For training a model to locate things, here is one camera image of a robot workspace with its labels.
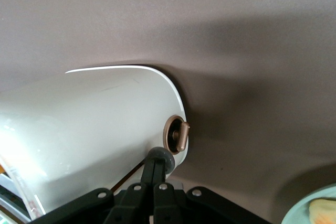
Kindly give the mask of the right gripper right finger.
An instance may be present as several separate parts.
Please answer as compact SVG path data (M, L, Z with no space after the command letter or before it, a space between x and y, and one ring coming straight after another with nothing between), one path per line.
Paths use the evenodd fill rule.
M165 160L155 161L153 174L154 223L176 223L174 188L165 182Z

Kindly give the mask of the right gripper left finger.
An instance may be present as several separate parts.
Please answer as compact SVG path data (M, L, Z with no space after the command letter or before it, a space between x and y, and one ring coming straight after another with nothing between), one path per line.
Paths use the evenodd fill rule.
M147 159L139 183L130 185L104 223L149 223L156 159Z

